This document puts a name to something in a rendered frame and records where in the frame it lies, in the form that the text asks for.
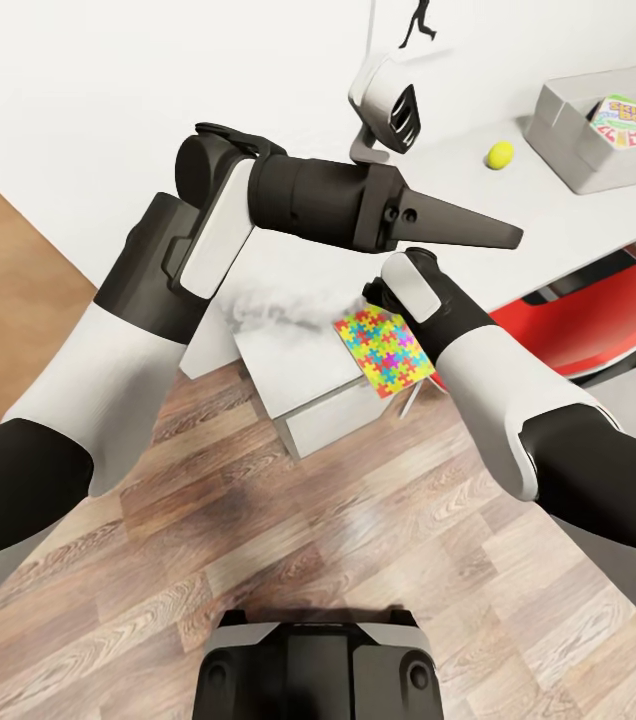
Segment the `jigsaw puzzle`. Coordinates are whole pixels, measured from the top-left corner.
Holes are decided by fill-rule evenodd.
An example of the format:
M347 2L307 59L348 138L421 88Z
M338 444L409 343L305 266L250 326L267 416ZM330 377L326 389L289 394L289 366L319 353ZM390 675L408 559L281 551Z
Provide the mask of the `jigsaw puzzle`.
M436 372L401 315L374 305L334 326L381 400Z

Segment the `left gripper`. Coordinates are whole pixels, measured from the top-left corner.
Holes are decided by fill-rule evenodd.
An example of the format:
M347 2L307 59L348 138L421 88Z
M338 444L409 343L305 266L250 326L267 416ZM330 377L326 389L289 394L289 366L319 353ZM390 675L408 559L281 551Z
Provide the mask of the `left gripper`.
M396 165L310 158L292 190L295 234L369 255L399 241L516 249L523 228L412 190Z

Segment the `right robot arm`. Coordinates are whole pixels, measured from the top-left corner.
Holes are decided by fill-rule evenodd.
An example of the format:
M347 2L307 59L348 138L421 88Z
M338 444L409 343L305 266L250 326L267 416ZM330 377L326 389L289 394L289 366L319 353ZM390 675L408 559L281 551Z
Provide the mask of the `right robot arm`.
M636 437L499 327L437 260L426 248L397 252L363 296L405 320L493 479L542 507L636 607Z

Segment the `tennis ball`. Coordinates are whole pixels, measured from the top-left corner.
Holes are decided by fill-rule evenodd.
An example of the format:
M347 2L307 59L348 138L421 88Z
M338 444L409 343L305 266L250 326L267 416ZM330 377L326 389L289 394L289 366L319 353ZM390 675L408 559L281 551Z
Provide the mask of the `tennis ball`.
M510 164L514 153L514 147L510 142L498 142L490 149L487 156L487 163L494 170L503 169Z

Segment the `board game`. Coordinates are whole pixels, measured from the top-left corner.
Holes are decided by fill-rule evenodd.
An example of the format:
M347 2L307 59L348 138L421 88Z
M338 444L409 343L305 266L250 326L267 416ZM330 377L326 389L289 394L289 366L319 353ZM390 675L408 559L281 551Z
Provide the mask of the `board game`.
M636 146L636 101L609 93L592 124L616 146Z

